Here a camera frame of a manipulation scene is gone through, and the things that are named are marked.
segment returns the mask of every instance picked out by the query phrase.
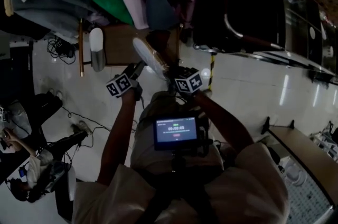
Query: shoe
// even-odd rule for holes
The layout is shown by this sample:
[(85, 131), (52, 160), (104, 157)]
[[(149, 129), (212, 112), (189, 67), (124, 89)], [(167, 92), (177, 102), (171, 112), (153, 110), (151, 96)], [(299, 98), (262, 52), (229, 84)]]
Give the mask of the shoe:
[(57, 91), (56, 97), (58, 97), (63, 102), (63, 94), (60, 91)]
[(54, 91), (54, 89), (50, 88), (50, 89), (48, 90), (48, 92), (50, 92), (51, 94), (53, 94), (53, 95), (55, 96), (55, 91)]
[(92, 131), (90, 130), (90, 128), (88, 127), (88, 125), (83, 121), (79, 121), (79, 123), (77, 124), (77, 126), (81, 129), (87, 132), (88, 135), (92, 134)]
[(71, 129), (72, 129), (72, 133), (71, 133), (70, 135), (72, 135), (72, 134), (77, 134), (77, 133), (80, 133), (80, 132), (81, 132), (80, 127), (77, 126), (77, 125), (75, 125), (75, 124), (72, 124), (70, 127), (71, 127)]
[(104, 50), (104, 33), (98, 27), (89, 33), (89, 43), (91, 51), (91, 66), (95, 72), (100, 72), (106, 66), (106, 56)]

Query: electrical cable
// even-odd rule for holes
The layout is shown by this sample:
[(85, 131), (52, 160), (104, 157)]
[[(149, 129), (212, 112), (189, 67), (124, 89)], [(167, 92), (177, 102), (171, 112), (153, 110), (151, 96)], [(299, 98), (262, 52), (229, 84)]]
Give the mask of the electrical cable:
[(141, 102), (142, 102), (142, 107), (143, 107), (143, 110), (144, 110), (144, 99), (143, 99), (142, 96), (141, 96)]
[(91, 133), (91, 146), (88, 146), (88, 145), (81, 145), (80, 147), (87, 147), (87, 148), (93, 148), (94, 146), (94, 132), (96, 129), (105, 129), (104, 127), (95, 127), (93, 129), (93, 132)]
[(73, 63), (75, 63), (76, 61), (76, 55), (75, 55), (75, 47), (74, 45), (71, 45), (71, 47), (73, 48), (74, 51), (74, 60), (72, 62), (66, 62), (63, 58), (68, 58), (67, 55), (59, 55), (57, 53), (57, 45), (61, 43), (60, 38), (51, 38), (48, 39), (48, 44), (47, 44), (47, 52), (54, 58), (60, 58), (61, 61), (63, 61), (65, 64), (71, 65)]
[(81, 117), (81, 118), (83, 118), (83, 119), (89, 120), (89, 121), (91, 121), (92, 123), (95, 123), (95, 124), (101, 126), (101, 127), (104, 128), (105, 130), (110, 131), (110, 129), (109, 129), (108, 127), (105, 127), (104, 125), (99, 124), (98, 122), (96, 122), (96, 121), (94, 121), (94, 120), (92, 120), (92, 119), (89, 119), (89, 118), (87, 118), (87, 117), (84, 117), (84, 116), (82, 116), (82, 115), (80, 115), (80, 114), (77, 114), (77, 113), (75, 113), (75, 112), (70, 112), (69, 110), (67, 110), (67, 109), (66, 109), (65, 107), (63, 107), (63, 106), (62, 106), (61, 108), (63, 108), (65, 111), (68, 112), (68, 115), (67, 115), (68, 118), (71, 118), (71, 117), (72, 117), (72, 114), (74, 114), (74, 115), (76, 115), (76, 116), (79, 116), (79, 117)]

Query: person sitting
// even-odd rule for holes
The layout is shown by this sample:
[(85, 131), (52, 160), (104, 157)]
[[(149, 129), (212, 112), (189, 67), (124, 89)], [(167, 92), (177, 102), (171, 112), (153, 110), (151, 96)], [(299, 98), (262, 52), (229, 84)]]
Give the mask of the person sitting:
[(8, 143), (11, 143), (17, 150), (25, 148), (30, 153), (26, 172), (27, 182), (23, 182), (21, 179), (9, 180), (11, 184), (10, 191), (17, 200), (35, 202), (44, 193), (51, 192), (57, 180), (69, 170), (69, 165), (61, 161), (65, 152), (74, 145), (81, 144), (91, 133), (83, 121), (78, 125), (72, 125), (72, 128), (73, 135), (51, 143), (38, 156), (12, 130), (4, 129)]
[[(31, 129), (38, 129), (42, 124), (53, 116), (62, 107), (62, 93), (50, 89), (46, 94), (35, 95), (32, 99), (25, 100), (25, 109), (19, 101), (14, 101), (8, 106), (11, 116), (7, 122), (1, 122), (0, 129), (14, 128), (17, 130), (16, 135), (20, 138), (26, 138), (30, 135)], [(22, 146), (17, 142), (9, 143), (0, 135), (0, 151), (4, 154), (15, 153), (20, 151)]]

